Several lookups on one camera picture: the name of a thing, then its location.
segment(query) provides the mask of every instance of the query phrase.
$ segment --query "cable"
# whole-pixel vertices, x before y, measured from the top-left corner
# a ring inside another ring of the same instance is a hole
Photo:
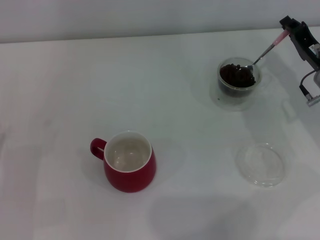
[[[316,72],[316,70],[313,70],[313,71],[309,72],[307,75],[305,75],[305,76],[302,78],[301,82],[300,82],[300,86],[302,85],[302,83],[304,82],[304,80],[305,80],[309,75],[311,75],[311,74],[313,74],[313,73],[315,73],[315,72]]]

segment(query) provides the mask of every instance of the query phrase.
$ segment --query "metal spoon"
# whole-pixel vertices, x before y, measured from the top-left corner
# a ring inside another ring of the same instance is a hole
[[[244,68],[249,69],[252,73],[254,71],[254,65],[256,65],[257,62],[259,62],[268,52],[271,51],[271,49],[273,49],[275,46],[277,46],[288,35],[289,35],[289,32],[287,30],[284,30],[276,38],[276,40],[274,40],[273,43],[258,57],[258,59],[252,65],[244,66]]]

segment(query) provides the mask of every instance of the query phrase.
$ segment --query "white tabletop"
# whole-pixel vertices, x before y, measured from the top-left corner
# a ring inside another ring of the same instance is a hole
[[[254,60],[280,32],[0,45],[0,239],[318,240],[320,104],[308,108],[299,90],[312,68],[290,39],[259,63],[251,108],[228,112],[209,97],[222,60]],[[320,94],[312,77],[306,85]],[[127,129],[157,159],[137,193],[114,189],[89,150]],[[235,151],[253,142],[288,162],[272,189],[236,168]]]

